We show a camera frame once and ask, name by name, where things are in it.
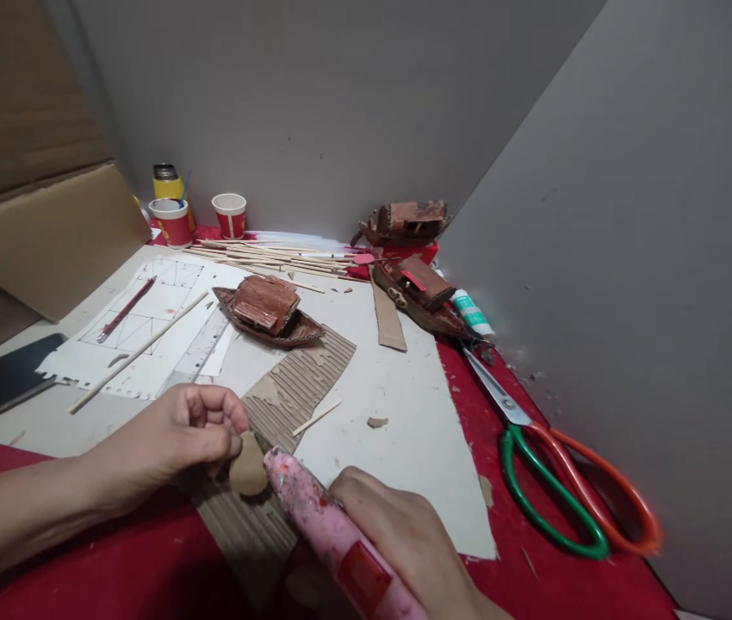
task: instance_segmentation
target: white cardboard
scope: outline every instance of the white cardboard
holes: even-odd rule
[[[127,286],[139,265],[158,254],[175,252],[149,246],[140,249],[61,325],[33,325],[3,344],[0,355],[50,333],[78,333],[89,317]],[[338,398],[342,404],[305,433],[296,451],[298,458],[325,485],[345,466],[357,465],[391,487],[424,495],[460,553],[495,558],[487,507],[434,338],[402,314],[409,351],[381,347],[368,283],[308,274],[297,279],[326,290],[319,294],[298,289],[300,308],[357,345],[349,367],[318,410]],[[334,293],[332,287],[340,292]],[[349,287],[352,292],[344,294]],[[200,381],[227,385],[242,395],[284,355],[240,334],[228,347],[220,375],[203,376]],[[99,394],[76,415],[69,415],[67,407],[81,394],[75,387],[56,386],[4,413],[0,443],[50,456],[75,456],[118,429],[146,404]],[[369,416],[389,418],[389,423],[371,429],[366,425]]]

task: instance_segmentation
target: gray cardboard wall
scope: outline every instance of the gray cardboard wall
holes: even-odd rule
[[[550,421],[653,503],[676,600],[732,618],[732,2],[610,0],[442,242]]]
[[[605,0],[46,0],[121,169],[193,171],[254,228],[348,239],[389,200],[455,212]]]

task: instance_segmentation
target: paper cup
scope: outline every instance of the paper cup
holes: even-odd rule
[[[191,229],[188,226],[188,201],[183,201],[180,207],[179,202],[170,198],[158,198],[148,205],[153,215],[159,222],[159,229],[162,236],[168,243],[168,247],[174,250],[191,247],[194,238],[191,236]]]
[[[245,235],[245,198],[239,194],[219,194],[211,204],[217,211],[222,238],[242,239]]]

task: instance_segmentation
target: glue tube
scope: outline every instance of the glue tube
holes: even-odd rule
[[[435,270],[437,274],[444,277],[441,270]],[[481,336],[494,336],[493,328],[490,327],[487,317],[479,307],[475,305],[475,302],[469,297],[463,288],[459,288],[454,295],[450,298],[450,301],[455,306],[456,310],[461,314],[463,322],[468,326],[472,327],[476,332],[480,333]]]

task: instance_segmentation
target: scissors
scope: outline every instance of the scissors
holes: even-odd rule
[[[568,437],[558,429],[548,429],[530,418],[518,406],[515,399],[495,381],[495,378],[484,367],[481,361],[465,346],[462,347],[462,350],[463,355],[469,360],[470,366],[472,366],[473,371],[478,376],[483,387],[487,390],[489,397],[494,401],[499,418],[504,423],[504,433],[501,435],[499,442],[501,469],[504,473],[506,485],[509,487],[512,497],[515,499],[515,503],[518,504],[518,507],[521,508],[530,522],[562,549],[592,560],[603,560],[607,557],[610,553],[608,541],[616,549],[621,549],[629,553],[637,555],[652,555],[656,553],[661,547],[661,525],[653,510],[630,481],[618,469],[585,445]],[[549,469],[538,459],[535,452],[530,449],[529,444],[524,440],[523,429],[530,430],[533,435],[537,436],[550,449],[555,458],[560,462],[561,471],[565,474],[565,477],[575,490],[578,499],[553,476]],[[595,491],[590,488],[576,468],[573,459],[564,447],[565,445],[604,470],[627,493],[641,518],[642,540],[633,542],[617,529],[604,504],[596,497]],[[585,545],[566,538],[532,507],[532,504],[530,504],[530,501],[521,490],[518,479],[515,477],[515,468],[512,465],[515,449],[518,449],[518,452],[526,458],[552,489],[561,495],[564,503],[581,520],[590,536],[590,544]]]

